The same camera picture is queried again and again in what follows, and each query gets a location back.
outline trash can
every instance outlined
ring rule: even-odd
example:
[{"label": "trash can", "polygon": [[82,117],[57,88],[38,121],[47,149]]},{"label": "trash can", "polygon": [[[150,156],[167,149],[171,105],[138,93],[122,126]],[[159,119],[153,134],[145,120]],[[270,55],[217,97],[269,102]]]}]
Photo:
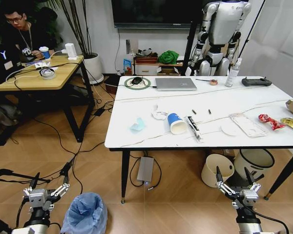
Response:
[{"label": "trash can", "polygon": [[234,161],[235,170],[244,180],[247,179],[244,167],[246,167],[254,176],[254,179],[257,180],[273,165],[274,158],[272,154],[265,149],[240,149]]},{"label": "trash can", "polygon": [[234,173],[233,163],[229,159],[227,159],[225,156],[218,155],[218,154],[209,155],[206,158],[206,163],[203,167],[201,176],[202,176],[203,182],[212,188],[217,187],[216,186],[217,166],[219,167],[219,170],[221,172],[224,182]]},{"label": "trash can", "polygon": [[74,198],[65,214],[61,233],[104,234],[107,208],[95,193],[84,193]]}]

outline blue tissue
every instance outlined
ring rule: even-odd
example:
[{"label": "blue tissue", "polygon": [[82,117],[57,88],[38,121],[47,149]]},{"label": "blue tissue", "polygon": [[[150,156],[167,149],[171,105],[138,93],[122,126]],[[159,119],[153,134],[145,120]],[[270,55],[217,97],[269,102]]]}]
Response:
[{"label": "blue tissue", "polygon": [[145,128],[145,123],[141,118],[137,118],[137,122],[134,123],[130,129],[135,130],[135,131],[141,131],[142,129]]}]

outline green cloth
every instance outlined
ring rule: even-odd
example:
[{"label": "green cloth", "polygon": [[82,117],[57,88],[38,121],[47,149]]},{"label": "green cloth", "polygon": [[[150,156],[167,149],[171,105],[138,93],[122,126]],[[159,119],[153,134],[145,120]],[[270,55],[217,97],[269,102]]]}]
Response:
[{"label": "green cloth", "polygon": [[158,57],[158,61],[164,64],[176,64],[178,57],[179,57],[178,53],[168,50],[162,53],[162,55]]}]

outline lanyard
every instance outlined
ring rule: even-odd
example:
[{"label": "lanyard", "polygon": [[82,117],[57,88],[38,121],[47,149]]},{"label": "lanyard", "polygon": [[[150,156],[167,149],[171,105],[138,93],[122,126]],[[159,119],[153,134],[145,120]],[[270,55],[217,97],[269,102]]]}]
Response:
[{"label": "lanyard", "polygon": [[23,34],[21,33],[20,30],[19,30],[19,32],[20,32],[20,35],[21,35],[21,37],[23,38],[23,40],[24,40],[24,42],[25,42],[27,48],[29,48],[29,49],[32,51],[32,50],[33,50],[33,41],[32,41],[32,39],[31,39],[31,31],[30,31],[29,23],[27,23],[27,26],[28,26],[28,31],[29,31],[29,38],[30,38],[30,45],[31,45],[31,47],[29,47],[29,45],[27,44],[27,42],[26,42],[26,40],[25,40],[25,38],[24,38],[24,36],[23,36]]}]

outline blue and white paper cup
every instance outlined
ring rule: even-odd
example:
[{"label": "blue and white paper cup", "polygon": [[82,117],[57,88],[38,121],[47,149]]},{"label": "blue and white paper cup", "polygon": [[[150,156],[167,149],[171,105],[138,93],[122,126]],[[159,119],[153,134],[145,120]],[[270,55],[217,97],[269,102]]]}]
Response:
[{"label": "blue and white paper cup", "polygon": [[171,113],[167,117],[171,133],[178,135],[187,130],[187,124],[176,113]]},{"label": "blue and white paper cup", "polygon": [[43,53],[43,56],[45,59],[50,59],[50,52],[49,52],[49,48],[46,46],[40,47],[39,48],[40,52]]}]

